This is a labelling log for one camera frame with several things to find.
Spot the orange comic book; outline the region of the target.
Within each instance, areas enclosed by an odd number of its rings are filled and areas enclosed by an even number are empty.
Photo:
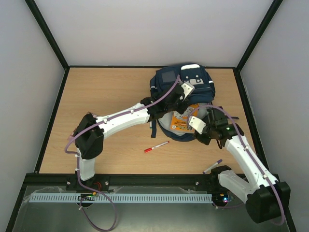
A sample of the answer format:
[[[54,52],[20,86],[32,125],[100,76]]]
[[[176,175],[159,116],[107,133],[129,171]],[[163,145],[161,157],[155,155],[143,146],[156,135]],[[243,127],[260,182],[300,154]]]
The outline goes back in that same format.
[[[171,118],[170,129],[172,132],[194,133],[194,129],[187,126],[187,119],[191,112],[199,107],[199,103],[188,106],[183,114],[174,111]]]

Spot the navy blue backpack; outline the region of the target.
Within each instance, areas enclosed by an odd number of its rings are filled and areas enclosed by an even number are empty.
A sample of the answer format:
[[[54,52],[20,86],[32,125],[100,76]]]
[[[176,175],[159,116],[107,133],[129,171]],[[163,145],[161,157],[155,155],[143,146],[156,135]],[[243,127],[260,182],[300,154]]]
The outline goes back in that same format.
[[[197,139],[208,145],[212,139],[220,148],[227,140],[244,133],[236,124],[229,124],[221,107],[212,105],[215,86],[205,68],[199,64],[184,63],[156,71],[150,80],[149,104],[151,137],[156,137],[157,127],[172,140],[189,142]]]

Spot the purple illustrated booklet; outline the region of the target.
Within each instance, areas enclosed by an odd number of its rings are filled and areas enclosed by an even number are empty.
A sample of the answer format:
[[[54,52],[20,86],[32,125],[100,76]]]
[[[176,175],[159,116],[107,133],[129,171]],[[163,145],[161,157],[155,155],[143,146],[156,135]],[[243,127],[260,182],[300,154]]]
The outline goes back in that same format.
[[[68,140],[68,141],[73,140],[76,134],[77,134],[77,132],[76,132],[76,131],[73,131],[73,132],[69,135],[69,137],[67,138],[67,140]]]

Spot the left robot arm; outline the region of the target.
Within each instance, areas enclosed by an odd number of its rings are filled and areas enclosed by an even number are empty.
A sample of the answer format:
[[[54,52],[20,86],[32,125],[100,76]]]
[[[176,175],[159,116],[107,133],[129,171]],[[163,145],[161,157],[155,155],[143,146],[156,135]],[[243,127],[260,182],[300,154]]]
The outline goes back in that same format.
[[[188,96],[195,88],[184,82],[170,89],[152,93],[136,105],[109,116],[86,114],[72,134],[77,148],[78,176],[86,181],[95,175],[95,159],[103,151],[104,140],[129,127],[162,118],[166,113],[183,113],[189,106]]]

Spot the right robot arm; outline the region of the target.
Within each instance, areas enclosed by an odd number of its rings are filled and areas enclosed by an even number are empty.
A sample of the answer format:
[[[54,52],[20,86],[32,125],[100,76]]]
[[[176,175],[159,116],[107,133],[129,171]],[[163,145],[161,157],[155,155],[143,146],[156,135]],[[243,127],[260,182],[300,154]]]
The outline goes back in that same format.
[[[211,185],[215,189],[224,187],[237,196],[255,223],[280,218],[276,224],[282,225],[290,199],[289,185],[280,182],[265,167],[240,126],[225,110],[213,105],[204,107],[207,114],[203,119],[190,114],[187,120],[188,126],[195,130],[195,138],[205,145],[211,140],[218,141],[232,154],[247,178],[244,180],[232,170],[226,170],[212,175]]]

